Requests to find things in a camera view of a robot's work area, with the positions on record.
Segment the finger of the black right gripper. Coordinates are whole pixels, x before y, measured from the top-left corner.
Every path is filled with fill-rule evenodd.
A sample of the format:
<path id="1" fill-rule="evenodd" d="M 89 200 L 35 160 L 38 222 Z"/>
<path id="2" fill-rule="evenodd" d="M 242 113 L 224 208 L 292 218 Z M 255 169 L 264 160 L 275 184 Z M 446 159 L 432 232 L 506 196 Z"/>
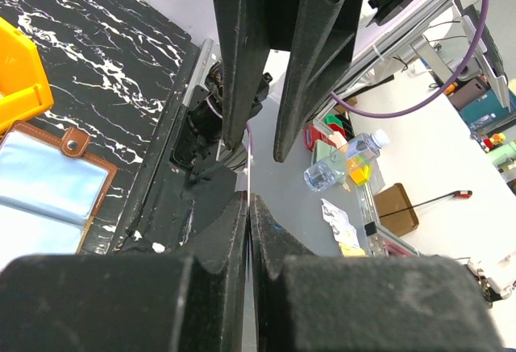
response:
<path id="1" fill-rule="evenodd" d="M 285 162 L 298 132 L 352 62 L 362 0 L 300 0 L 277 117 L 273 158 Z"/>
<path id="2" fill-rule="evenodd" d="M 264 66 L 268 32 L 264 0 L 213 0 L 223 65 L 223 141 L 241 143 Z"/>

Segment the brown leather card holder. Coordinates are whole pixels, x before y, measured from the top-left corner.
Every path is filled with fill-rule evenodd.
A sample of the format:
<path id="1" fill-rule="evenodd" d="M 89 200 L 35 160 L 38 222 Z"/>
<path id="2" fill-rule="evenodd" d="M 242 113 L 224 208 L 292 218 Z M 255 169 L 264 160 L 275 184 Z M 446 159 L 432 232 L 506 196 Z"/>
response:
<path id="1" fill-rule="evenodd" d="M 14 122 L 1 141 L 1 267 L 26 255 L 78 252 L 117 168 L 70 127 L 56 137 Z"/>

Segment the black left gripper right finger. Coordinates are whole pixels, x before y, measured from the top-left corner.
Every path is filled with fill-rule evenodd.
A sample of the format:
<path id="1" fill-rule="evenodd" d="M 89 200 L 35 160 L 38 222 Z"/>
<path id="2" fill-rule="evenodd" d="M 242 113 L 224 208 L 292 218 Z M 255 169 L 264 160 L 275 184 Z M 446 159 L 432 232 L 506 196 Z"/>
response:
<path id="1" fill-rule="evenodd" d="M 322 257 L 250 204 L 260 351 L 500 351 L 478 283 L 436 257 Z"/>

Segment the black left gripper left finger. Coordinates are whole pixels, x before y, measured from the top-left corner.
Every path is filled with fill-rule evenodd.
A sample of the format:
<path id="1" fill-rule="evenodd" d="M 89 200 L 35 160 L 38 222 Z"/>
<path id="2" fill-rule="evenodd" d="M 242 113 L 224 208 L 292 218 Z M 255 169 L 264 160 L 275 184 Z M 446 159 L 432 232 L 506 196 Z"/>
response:
<path id="1" fill-rule="evenodd" d="M 248 196 L 163 254 L 33 255 L 1 274 L 4 351 L 238 351 Z"/>

